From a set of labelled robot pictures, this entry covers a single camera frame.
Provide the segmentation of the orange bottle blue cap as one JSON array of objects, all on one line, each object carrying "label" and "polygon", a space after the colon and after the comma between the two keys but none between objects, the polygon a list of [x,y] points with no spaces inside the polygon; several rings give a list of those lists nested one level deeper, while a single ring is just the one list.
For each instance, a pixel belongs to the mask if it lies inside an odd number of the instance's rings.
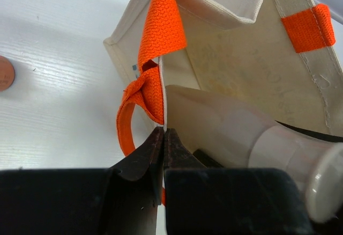
[{"label": "orange bottle blue cap", "polygon": [[4,56],[0,56],[0,91],[7,90],[14,82],[15,69],[12,63]]}]

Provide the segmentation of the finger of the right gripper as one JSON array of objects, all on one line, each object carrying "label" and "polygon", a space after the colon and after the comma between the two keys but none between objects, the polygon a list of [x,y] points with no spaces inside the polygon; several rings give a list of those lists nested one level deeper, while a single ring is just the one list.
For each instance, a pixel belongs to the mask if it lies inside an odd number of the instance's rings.
[{"label": "finger of the right gripper", "polygon": [[193,155],[207,168],[223,168],[221,164],[200,149],[196,150]]},{"label": "finger of the right gripper", "polygon": [[327,142],[333,142],[333,143],[342,143],[343,142],[343,137],[340,136],[334,136],[334,135],[329,135],[329,134],[323,134],[323,133],[319,133],[316,131],[312,131],[312,130],[306,130],[306,129],[302,129],[299,127],[295,127],[295,126],[291,126],[282,122],[278,122],[279,124],[294,130],[298,133],[302,133],[304,135],[316,138],[316,139],[321,139],[323,141],[327,141]]}]

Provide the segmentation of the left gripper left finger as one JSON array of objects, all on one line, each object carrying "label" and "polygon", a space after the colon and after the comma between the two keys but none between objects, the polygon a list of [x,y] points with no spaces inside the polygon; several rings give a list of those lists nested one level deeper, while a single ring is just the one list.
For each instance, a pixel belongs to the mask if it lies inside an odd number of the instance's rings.
[{"label": "left gripper left finger", "polygon": [[164,130],[110,168],[1,172],[1,234],[155,234]]}]

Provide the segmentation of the canvas bag with orange handles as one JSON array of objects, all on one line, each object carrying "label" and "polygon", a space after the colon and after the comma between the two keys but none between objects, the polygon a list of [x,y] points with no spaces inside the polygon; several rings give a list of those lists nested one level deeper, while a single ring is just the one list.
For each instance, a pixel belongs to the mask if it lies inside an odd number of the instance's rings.
[{"label": "canvas bag with orange handles", "polygon": [[116,126],[134,149],[139,107],[167,126],[168,85],[222,94],[276,122],[342,136],[342,68],[314,0],[130,0],[105,48],[126,85]]}]

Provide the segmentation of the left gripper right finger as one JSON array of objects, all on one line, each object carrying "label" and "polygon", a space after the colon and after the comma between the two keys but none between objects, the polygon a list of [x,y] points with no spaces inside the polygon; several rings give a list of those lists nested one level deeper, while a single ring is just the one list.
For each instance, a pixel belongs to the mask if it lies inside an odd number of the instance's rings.
[{"label": "left gripper right finger", "polygon": [[168,234],[313,234],[292,178],[275,168],[207,168],[165,133]]}]

